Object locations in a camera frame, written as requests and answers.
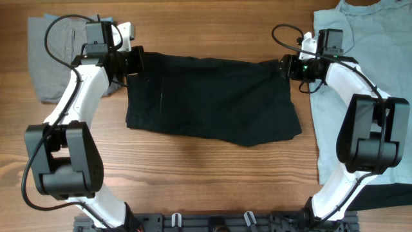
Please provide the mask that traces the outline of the black shorts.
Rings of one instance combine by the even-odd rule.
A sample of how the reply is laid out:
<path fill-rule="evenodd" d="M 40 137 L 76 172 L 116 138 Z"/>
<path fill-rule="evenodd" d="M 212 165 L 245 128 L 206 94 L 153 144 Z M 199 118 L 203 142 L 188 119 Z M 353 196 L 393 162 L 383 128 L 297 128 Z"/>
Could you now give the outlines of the black shorts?
<path fill-rule="evenodd" d="M 240 146 L 291 140 L 302 132 L 279 61 L 144 55 L 127 79 L 128 128 L 218 139 Z"/>

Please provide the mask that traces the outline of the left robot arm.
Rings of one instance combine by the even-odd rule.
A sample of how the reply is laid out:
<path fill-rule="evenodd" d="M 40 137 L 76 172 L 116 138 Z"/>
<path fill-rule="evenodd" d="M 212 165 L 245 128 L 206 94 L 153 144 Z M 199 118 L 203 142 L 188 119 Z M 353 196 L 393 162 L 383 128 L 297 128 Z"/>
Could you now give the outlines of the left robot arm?
<path fill-rule="evenodd" d="M 123 84 L 141 72 L 143 48 L 131 46 L 131 23 L 88 19 L 81 53 L 63 65 L 70 82 L 42 124 L 27 127 L 28 152 L 21 193 L 39 211 L 77 206 L 97 231 L 143 231 L 130 207 L 104 184 L 104 165 L 89 130 L 97 106 L 112 82 Z"/>

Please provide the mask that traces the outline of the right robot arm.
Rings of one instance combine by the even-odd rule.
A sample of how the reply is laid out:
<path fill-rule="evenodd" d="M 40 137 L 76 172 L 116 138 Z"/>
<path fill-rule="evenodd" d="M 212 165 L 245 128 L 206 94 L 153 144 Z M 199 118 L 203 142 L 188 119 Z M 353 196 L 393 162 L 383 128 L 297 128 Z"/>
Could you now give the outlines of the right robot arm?
<path fill-rule="evenodd" d="M 295 54 L 285 55 L 279 67 L 287 79 L 331 87 L 348 107 L 336 141 L 339 165 L 297 215 L 281 216 L 298 231 L 342 227 L 348 206 L 361 190 L 403 156 L 408 101 L 373 84 L 354 58 L 344 56 L 342 39 L 338 29 L 321 30 L 317 39 L 310 32 L 301 33 Z"/>

